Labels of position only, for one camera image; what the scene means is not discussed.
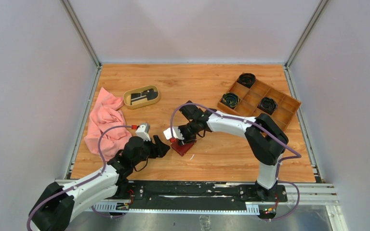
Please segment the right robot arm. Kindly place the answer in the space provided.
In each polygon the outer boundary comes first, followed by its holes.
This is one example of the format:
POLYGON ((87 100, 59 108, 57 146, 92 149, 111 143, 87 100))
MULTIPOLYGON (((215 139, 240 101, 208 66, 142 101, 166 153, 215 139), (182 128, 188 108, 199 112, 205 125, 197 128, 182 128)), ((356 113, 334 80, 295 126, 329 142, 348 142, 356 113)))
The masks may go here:
POLYGON ((288 147, 289 139, 284 131, 267 114, 242 117, 205 107, 188 101, 176 108, 188 120, 178 127, 165 131, 166 139, 179 145, 195 142, 201 132, 223 132, 245 138, 259 161, 256 194, 262 201, 275 195, 278 182, 278 163, 288 147))

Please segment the wooden compartment organizer tray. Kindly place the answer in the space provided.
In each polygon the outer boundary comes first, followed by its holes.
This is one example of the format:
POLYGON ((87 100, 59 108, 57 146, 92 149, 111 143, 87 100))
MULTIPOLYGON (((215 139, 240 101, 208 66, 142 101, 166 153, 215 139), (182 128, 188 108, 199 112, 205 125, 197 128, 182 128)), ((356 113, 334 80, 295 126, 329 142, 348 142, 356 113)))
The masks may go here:
POLYGON ((239 104, 235 109, 231 109, 221 103, 221 97, 217 103, 217 108, 227 114, 236 116, 259 116, 260 114, 265 113, 257 108, 261 99, 263 97, 274 99, 277 103, 277 109, 272 115, 268 115, 283 131, 287 129, 301 105, 301 102, 297 99, 271 87, 257 78, 256 82, 250 89, 237 83, 236 80, 226 93, 227 92, 235 93, 240 99, 239 104))

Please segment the aluminium frame rail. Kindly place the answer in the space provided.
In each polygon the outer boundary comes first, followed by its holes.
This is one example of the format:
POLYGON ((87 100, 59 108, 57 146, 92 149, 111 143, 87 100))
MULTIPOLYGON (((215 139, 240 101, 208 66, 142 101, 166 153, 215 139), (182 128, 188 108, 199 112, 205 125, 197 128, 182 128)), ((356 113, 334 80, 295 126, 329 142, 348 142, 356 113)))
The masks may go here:
MULTIPOLYGON (((294 208, 298 205, 337 205, 338 197, 335 189, 331 184, 322 183, 298 183, 296 186, 292 186, 288 183, 282 183, 285 186, 287 192, 287 202, 276 204, 278 208, 286 205, 289 208, 294 208)), ((129 205, 127 203, 116 204, 114 202, 101 200, 95 205, 89 207, 87 210, 92 211, 95 209, 98 212, 110 212, 116 213, 161 213, 161 214, 198 214, 198 215, 259 215, 264 210, 273 207, 263 204, 247 204, 247 209, 241 212, 224 212, 224 211, 208 211, 208 212, 195 212, 195 211, 162 211, 162 210, 143 210, 136 209, 133 212, 129 211, 129 205)))

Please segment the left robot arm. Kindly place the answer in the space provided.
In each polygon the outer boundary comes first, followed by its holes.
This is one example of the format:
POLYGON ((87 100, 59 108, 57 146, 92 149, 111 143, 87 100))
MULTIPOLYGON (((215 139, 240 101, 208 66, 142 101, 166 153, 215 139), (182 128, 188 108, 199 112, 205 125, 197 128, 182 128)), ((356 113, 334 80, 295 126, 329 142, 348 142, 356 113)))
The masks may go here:
POLYGON ((163 158, 170 146, 155 135, 153 141, 129 138, 122 150, 99 170, 68 184, 49 184, 29 212, 29 231, 64 231, 80 213, 103 199, 122 199, 128 194, 128 179, 143 161, 163 158))

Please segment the black tape roll left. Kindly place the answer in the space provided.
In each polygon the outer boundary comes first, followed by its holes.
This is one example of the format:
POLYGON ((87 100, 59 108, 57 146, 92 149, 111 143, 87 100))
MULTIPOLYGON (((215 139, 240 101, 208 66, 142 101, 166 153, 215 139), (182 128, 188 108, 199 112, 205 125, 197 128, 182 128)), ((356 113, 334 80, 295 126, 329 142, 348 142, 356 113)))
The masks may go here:
POLYGON ((232 92, 227 92, 223 94, 221 98, 221 103, 231 109, 235 109, 236 106, 239 104, 239 101, 240 101, 239 97, 232 92))

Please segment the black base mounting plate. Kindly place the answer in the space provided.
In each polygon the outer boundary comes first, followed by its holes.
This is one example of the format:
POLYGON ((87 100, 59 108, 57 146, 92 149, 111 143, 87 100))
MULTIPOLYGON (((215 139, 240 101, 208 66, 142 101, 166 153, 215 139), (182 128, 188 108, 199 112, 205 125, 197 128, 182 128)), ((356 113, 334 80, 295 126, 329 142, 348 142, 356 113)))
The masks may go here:
POLYGON ((287 202, 285 186, 264 192, 252 182, 132 180, 125 192, 106 198, 116 204, 129 203, 136 209, 162 211, 241 212, 247 204, 274 206, 287 202))

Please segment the black tape roll right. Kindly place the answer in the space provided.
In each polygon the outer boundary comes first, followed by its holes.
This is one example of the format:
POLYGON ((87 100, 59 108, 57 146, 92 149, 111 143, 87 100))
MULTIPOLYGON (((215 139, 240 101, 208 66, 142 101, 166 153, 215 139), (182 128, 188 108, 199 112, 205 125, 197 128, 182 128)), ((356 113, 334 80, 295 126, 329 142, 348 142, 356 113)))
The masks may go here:
POLYGON ((277 107, 278 104, 276 103, 276 101, 269 97, 263 97, 257 106, 257 108, 269 115, 272 115, 277 107))

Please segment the red leather card holder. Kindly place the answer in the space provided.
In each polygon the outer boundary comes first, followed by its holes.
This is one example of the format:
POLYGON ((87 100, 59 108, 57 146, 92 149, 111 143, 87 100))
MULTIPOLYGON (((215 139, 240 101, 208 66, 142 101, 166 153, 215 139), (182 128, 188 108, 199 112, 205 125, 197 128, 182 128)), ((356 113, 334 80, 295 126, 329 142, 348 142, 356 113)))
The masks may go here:
POLYGON ((171 148, 177 152, 180 156, 184 156, 193 146, 195 142, 191 143, 182 143, 182 141, 175 141, 171 143, 171 148))

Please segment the pink cloth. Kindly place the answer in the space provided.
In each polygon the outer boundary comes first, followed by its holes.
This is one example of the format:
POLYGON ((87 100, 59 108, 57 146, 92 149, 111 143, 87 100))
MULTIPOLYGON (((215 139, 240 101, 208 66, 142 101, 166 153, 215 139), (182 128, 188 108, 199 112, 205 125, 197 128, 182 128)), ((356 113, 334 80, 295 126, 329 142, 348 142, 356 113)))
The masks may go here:
POLYGON ((102 152, 109 161, 122 150, 132 134, 125 128, 126 121, 120 108, 124 105, 122 97, 116 97, 101 88, 89 114, 87 135, 84 137, 92 154, 102 152))

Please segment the black tape roll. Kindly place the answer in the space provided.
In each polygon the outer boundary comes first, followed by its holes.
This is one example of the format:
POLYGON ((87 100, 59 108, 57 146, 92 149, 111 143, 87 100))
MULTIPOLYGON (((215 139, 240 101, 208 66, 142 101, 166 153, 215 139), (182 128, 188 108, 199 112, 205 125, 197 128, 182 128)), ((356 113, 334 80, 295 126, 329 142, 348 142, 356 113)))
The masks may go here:
POLYGON ((239 97, 232 92, 227 92, 223 94, 221 98, 221 103, 231 109, 235 109, 236 106, 239 104, 239 101, 240 101, 239 97))
POLYGON ((278 104, 276 103, 276 101, 269 97, 263 97, 257 106, 257 108, 269 115, 272 115, 277 107, 278 104))
POLYGON ((254 85, 255 82, 256 76, 252 73, 242 73, 237 79, 237 83, 249 89, 254 85))

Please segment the black tape roll top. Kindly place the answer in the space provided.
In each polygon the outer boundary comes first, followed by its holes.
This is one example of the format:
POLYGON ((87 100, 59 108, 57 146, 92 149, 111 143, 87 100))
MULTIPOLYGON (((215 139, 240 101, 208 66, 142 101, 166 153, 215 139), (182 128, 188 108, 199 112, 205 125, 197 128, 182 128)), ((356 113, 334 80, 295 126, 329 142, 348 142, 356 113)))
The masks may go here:
POLYGON ((242 73, 237 79, 237 83, 249 89, 254 85, 255 82, 256 76, 252 73, 242 73))

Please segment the oval wooden tray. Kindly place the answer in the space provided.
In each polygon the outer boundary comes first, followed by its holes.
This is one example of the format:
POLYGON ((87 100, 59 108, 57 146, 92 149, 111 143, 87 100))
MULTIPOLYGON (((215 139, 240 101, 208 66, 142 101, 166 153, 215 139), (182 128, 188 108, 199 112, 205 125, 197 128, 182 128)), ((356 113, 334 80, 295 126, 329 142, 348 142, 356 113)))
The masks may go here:
POLYGON ((124 104, 131 110, 155 104, 160 98, 160 91, 155 85, 132 89, 123 95, 124 104))

